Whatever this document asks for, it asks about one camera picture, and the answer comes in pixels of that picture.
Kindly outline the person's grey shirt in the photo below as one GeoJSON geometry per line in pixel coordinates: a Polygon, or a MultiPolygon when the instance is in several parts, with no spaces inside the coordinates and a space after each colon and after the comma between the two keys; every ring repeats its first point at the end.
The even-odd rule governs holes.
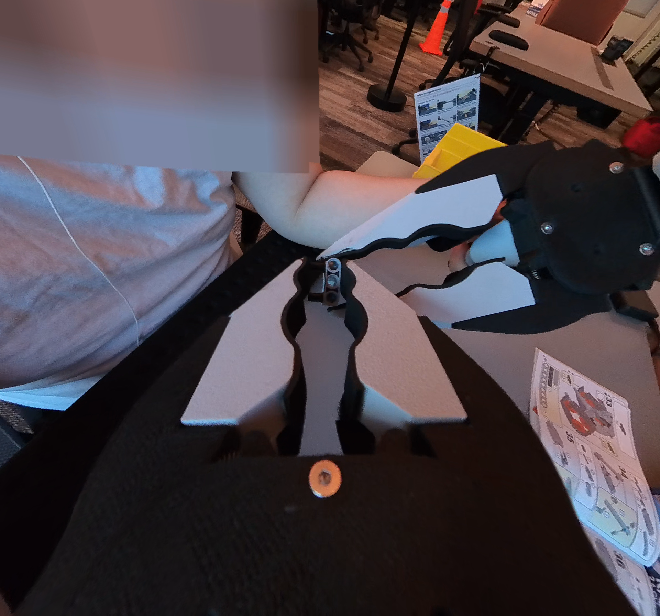
{"type": "Polygon", "coordinates": [[[230,172],[1,156],[1,400],[62,411],[232,262],[230,172]]]}

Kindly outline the brown cardboard box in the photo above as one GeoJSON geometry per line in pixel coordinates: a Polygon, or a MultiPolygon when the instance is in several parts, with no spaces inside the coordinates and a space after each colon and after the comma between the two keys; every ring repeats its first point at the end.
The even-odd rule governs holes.
{"type": "Polygon", "coordinates": [[[606,38],[629,0],[549,0],[535,23],[591,45],[606,38]]]}

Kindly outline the long black wrist rest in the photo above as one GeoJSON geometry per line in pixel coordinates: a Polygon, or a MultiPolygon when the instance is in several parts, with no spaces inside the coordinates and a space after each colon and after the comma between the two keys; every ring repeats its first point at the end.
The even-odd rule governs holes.
{"type": "Polygon", "coordinates": [[[527,51],[529,49],[527,40],[518,36],[517,34],[504,32],[501,30],[491,30],[488,34],[488,37],[496,49],[501,49],[502,45],[506,45],[520,51],[527,51]]]}

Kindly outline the person's left forearm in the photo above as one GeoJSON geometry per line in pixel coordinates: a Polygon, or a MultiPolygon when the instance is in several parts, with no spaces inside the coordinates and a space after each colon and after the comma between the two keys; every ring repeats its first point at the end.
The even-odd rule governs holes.
{"type": "Polygon", "coordinates": [[[412,193],[421,181],[334,170],[235,172],[232,181],[282,237],[327,249],[360,224],[412,193]]]}

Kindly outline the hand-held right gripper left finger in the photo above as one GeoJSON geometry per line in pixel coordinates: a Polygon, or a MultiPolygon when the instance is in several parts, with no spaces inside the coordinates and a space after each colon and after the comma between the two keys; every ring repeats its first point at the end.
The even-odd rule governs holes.
{"type": "Polygon", "coordinates": [[[309,264],[297,259],[237,308],[181,416],[186,426],[262,432],[298,455],[306,379],[297,336],[306,323],[309,264]]]}

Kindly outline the black office chair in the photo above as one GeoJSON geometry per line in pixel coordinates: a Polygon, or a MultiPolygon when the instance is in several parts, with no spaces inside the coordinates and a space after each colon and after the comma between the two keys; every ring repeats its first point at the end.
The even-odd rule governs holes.
{"type": "Polygon", "coordinates": [[[358,61],[358,71],[365,69],[359,50],[367,54],[368,63],[374,60],[373,53],[355,39],[351,33],[352,26],[364,27],[380,16],[384,0],[325,0],[321,21],[321,37],[319,51],[324,63],[329,62],[333,50],[350,49],[358,61]]]}

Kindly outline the yellow plastic bin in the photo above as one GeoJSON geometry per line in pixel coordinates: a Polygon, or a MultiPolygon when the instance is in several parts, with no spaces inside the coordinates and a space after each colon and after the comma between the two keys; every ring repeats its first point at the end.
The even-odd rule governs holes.
{"type": "Polygon", "coordinates": [[[422,137],[420,140],[420,156],[422,163],[412,175],[414,179],[432,179],[459,162],[475,154],[504,147],[499,142],[474,129],[454,124],[447,131],[441,131],[422,137]]]}

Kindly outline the grey technic beam piece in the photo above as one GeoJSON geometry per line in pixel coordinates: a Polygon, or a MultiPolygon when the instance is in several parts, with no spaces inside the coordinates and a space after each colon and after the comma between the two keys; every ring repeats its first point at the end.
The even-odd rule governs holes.
{"type": "Polygon", "coordinates": [[[327,307],[329,311],[343,306],[341,293],[342,263],[336,257],[310,263],[312,282],[321,279],[320,290],[310,290],[307,296],[309,302],[315,302],[327,307]]]}

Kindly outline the grey background desk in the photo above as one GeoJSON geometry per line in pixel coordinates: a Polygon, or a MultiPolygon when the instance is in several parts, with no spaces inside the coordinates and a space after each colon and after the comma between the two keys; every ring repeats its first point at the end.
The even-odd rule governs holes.
{"type": "Polygon", "coordinates": [[[526,15],[528,7],[522,2],[512,13],[521,21],[518,28],[495,22],[470,44],[479,55],[488,55],[494,48],[489,61],[506,71],[513,86],[505,118],[491,132],[492,137],[506,144],[518,143],[550,100],[567,106],[598,104],[639,116],[651,112],[623,60],[605,64],[594,45],[537,25],[526,15]],[[529,49],[506,45],[496,49],[488,37],[491,30],[517,34],[527,40],[529,49]]]}

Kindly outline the black tripod stand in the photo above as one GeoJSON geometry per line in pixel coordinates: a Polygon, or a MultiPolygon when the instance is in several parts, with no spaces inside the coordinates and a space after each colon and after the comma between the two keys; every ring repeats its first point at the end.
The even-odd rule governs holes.
{"type": "Polygon", "coordinates": [[[431,87],[440,85],[444,82],[451,68],[455,65],[455,63],[458,62],[462,52],[466,49],[469,25],[474,15],[477,2],[478,0],[460,1],[458,21],[455,28],[455,32],[453,33],[453,41],[451,44],[451,48],[448,52],[448,56],[446,57],[446,61],[440,73],[430,84],[431,87]]]}

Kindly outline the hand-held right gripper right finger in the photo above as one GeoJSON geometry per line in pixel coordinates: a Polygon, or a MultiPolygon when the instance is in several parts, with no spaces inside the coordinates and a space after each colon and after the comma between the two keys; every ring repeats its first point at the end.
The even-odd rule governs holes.
{"type": "Polygon", "coordinates": [[[353,338],[336,422],[343,454],[371,454],[392,430],[466,422],[413,310],[355,263],[342,265],[341,293],[353,338]]]}

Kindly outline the red round object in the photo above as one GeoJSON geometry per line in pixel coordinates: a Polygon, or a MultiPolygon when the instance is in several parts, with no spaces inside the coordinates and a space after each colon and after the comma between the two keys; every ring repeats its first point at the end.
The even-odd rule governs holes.
{"type": "Polygon", "coordinates": [[[654,158],[659,152],[659,116],[638,120],[624,133],[621,144],[641,158],[654,158]]]}

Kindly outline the building instruction booklet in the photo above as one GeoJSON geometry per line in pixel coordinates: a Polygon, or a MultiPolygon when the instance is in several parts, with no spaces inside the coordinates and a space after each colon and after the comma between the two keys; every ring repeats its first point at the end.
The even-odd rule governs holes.
{"type": "Polygon", "coordinates": [[[658,615],[659,495],[627,400],[537,348],[529,410],[601,562],[639,615],[658,615]]]}

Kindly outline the black pole stand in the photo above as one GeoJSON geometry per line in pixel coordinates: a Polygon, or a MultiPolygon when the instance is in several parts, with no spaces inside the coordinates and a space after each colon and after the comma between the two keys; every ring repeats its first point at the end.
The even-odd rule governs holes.
{"type": "Polygon", "coordinates": [[[403,62],[408,42],[415,26],[415,20],[422,0],[412,0],[405,32],[400,42],[397,58],[387,85],[372,84],[367,91],[366,99],[373,107],[389,113],[399,113],[404,110],[407,95],[395,86],[403,62]]]}

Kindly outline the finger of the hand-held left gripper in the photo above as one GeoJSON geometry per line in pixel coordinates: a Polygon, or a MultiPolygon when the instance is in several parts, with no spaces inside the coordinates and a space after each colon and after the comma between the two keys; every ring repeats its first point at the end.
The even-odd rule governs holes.
{"type": "Polygon", "coordinates": [[[485,175],[451,185],[433,178],[429,190],[417,191],[382,212],[323,250],[326,260],[359,259],[379,249],[415,247],[434,238],[463,241],[486,227],[504,199],[499,177],[485,175]]]}
{"type": "Polygon", "coordinates": [[[442,285],[414,284],[397,297],[439,327],[536,304],[529,278],[503,262],[472,265],[442,285]]]}

